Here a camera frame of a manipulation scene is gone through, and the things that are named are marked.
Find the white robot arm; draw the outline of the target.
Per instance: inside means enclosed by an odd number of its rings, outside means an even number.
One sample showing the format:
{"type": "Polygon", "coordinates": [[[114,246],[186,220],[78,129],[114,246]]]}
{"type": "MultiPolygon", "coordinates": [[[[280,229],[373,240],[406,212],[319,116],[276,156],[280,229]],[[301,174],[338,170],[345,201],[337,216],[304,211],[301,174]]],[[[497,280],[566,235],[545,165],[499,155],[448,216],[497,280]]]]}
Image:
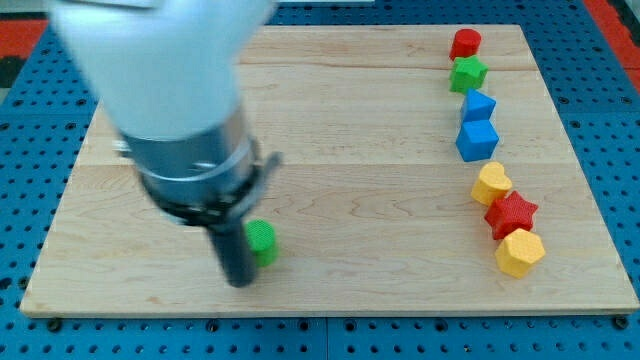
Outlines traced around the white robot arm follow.
{"type": "Polygon", "coordinates": [[[152,201],[204,228],[227,282],[257,265],[243,218],[279,154],[260,155],[235,73],[273,0],[53,1],[49,17],[101,97],[152,201]]]}

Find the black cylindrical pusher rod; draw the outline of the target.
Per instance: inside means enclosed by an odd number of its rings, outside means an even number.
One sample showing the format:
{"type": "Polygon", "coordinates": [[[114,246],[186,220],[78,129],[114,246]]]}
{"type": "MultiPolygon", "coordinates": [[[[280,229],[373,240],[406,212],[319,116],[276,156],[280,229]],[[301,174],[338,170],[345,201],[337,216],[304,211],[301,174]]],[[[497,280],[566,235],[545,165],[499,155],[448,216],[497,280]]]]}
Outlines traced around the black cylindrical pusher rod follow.
{"type": "Polygon", "coordinates": [[[257,264],[241,220],[206,228],[226,281],[235,288],[250,285],[257,276],[257,264]]]}

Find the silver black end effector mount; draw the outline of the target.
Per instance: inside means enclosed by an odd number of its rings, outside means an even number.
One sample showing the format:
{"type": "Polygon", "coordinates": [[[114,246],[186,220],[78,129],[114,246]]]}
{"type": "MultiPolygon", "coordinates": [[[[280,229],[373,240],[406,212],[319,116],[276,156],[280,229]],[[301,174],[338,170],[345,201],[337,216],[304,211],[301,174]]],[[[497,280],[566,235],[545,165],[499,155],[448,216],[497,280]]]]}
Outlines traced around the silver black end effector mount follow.
{"type": "Polygon", "coordinates": [[[249,213],[266,192],[283,154],[263,158],[244,110],[177,140],[121,137],[152,201],[181,224],[225,225],[249,213]]]}

